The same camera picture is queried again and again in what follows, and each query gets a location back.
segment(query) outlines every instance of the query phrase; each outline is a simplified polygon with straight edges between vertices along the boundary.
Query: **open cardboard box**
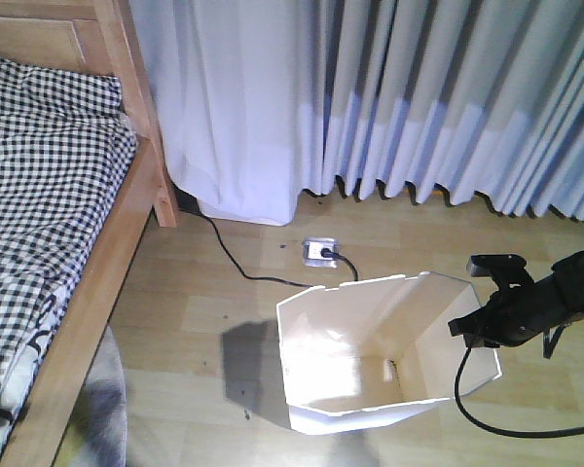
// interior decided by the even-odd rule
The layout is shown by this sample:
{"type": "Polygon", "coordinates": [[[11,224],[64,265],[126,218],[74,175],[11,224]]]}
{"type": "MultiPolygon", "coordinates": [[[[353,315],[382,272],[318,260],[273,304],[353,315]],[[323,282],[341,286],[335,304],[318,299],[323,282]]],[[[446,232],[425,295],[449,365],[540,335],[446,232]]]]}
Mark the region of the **open cardboard box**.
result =
{"type": "MultiPolygon", "coordinates": [[[[385,426],[450,400],[465,345],[448,321],[479,306],[469,282],[434,272],[312,287],[279,303],[291,427],[385,426]]],[[[500,376],[496,351],[475,348],[461,391],[500,376]]]]}

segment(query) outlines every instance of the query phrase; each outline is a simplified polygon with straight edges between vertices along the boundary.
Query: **checkered blanket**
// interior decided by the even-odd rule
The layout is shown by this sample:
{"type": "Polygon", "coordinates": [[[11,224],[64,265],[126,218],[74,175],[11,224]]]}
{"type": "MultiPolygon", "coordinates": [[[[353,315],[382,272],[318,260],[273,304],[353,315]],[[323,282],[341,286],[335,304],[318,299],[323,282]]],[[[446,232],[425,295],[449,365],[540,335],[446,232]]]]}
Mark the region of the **checkered blanket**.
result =
{"type": "Polygon", "coordinates": [[[115,78],[0,58],[0,396],[64,313],[121,186],[136,143],[120,108],[115,78]]]}

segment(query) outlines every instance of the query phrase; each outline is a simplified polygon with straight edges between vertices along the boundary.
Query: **gray rug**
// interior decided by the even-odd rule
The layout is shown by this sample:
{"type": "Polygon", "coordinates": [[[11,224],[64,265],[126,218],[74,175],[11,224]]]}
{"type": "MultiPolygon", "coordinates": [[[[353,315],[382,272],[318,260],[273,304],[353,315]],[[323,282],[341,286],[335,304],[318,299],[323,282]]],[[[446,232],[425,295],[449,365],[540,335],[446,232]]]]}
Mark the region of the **gray rug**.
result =
{"type": "Polygon", "coordinates": [[[125,467],[127,437],[126,381],[106,328],[54,467],[125,467]]]}

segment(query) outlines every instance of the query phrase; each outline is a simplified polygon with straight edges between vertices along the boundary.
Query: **wooden floor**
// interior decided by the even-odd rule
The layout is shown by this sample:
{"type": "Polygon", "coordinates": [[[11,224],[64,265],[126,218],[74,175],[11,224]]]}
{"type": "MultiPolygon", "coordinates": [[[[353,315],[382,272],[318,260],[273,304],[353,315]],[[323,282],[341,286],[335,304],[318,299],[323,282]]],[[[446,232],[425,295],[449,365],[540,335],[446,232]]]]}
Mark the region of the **wooden floor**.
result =
{"type": "MultiPolygon", "coordinates": [[[[446,207],[437,195],[363,202],[302,194],[286,227],[217,222],[249,273],[337,286],[349,270],[303,266],[305,236],[335,236],[362,278],[435,270],[467,278],[475,253],[512,252],[535,279],[584,249],[584,224],[493,214],[481,198],[446,207]]],[[[481,301],[489,279],[473,279],[481,301]]],[[[514,440],[469,424],[453,403],[386,428],[311,437],[286,427],[275,304],[299,289],[243,279],[203,220],[151,221],[112,318],[128,379],[129,467],[584,466],[584,436],[514,440]]],[[[504,376],[466,399],[513,429],[584,424],[584,322],[551,361],[541,339],[503,348],[504,376]]]]}

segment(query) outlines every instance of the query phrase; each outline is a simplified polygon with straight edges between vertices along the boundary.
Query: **power outlet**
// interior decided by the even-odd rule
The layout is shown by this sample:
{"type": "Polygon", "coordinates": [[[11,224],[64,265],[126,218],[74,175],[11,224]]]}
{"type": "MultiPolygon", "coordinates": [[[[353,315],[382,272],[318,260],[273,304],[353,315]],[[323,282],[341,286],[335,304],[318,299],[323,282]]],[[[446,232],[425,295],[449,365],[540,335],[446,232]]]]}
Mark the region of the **power outlet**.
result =
{"type": "Polygon", "coordinates": [[[336,268],[338,262],[332,258],[324,258],[322,249],[328,248],[334,253],[338,252],[338,240],[324,236],[308,236],[303,241],[303,261],[307,266],[315,268],[336,268]]]}

